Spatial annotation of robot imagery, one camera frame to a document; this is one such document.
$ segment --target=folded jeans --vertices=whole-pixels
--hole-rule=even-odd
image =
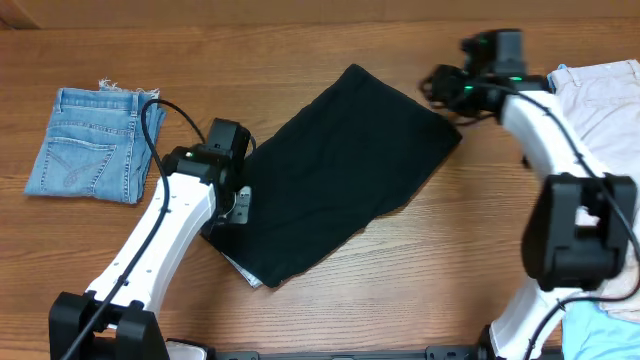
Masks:
[[[59,89],[25,194],[136,203],[151,160],[140,111],[157,96],[109,86]],[[153,104],[146,115],[155,143],[166,112]]]

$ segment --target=beige pants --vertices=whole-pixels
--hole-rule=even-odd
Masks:
[[[564,115],[593,155],[616,175],[629,175],[640,187],[640,65],[636,60],[567,68],[551,73]],[[640,196],[636,200],[636,213]],[[640,237],[640,219],[634,233]],[[618,277],[602,295],[628,293],[638,279],[638,263],[629,246]],[[623,303],[602,303],[609,315],[640,323],[640,296]]]

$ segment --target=black t-shirt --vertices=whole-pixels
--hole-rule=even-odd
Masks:
[[[460,139],[446,119],[351,65],[246,159],[249,222],[216,229],[210,242],[276,287],[409,201]]]

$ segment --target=wood grain surface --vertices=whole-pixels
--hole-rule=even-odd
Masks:
[[[438,63],[462,63],[461,38],[501,27],[525,30],[532,73],[640,54],[637,19],[1,32],[0,358],[48,358],[53,300],[84,291],[149,201],[22,194],[56,89],[96,89],[105,77],[159,88],[200,127],[216,116],[237,120],[262,143],[351,63],[424,103],[418,82]],[[493,122],[463,133],[406,207],[277,290],[251,289],[196,239],[169,287],[163,335],[269,353],[474,342],[524,276],[520,236],[538,184]],[[171,114],[158,148],[195,141]]]
[[[37,29],[36,23],[15,0],[0,0],[0,29]]]
[[[32,23],[42,29],[640,16],[640,6],[635,0],[0,0],[0,4],[2,2],[22,9],[23,17],[33,19]]]

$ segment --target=light blue denim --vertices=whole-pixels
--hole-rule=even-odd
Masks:
[[[59,89],[25,194],[138,202],[151,160],[140,110],[153,97],[115,87]],[[147,110],[154,143],[165,116],[157,104]]]
[[[613,319],[596,304],[577,302],[562,321],[565,360],[638,360],[640,325]]]
[[[560,64],[558,65],[558,69],[556,70],[562,70],[562,69],[566,69],[567,65],[565,64]],[[551,88],[551,92],[552,93],[556,93],[556,85],[553,83],[553,80],[551,79],[551,74],[547,75],[547,81],[549,82],[549,87]]]

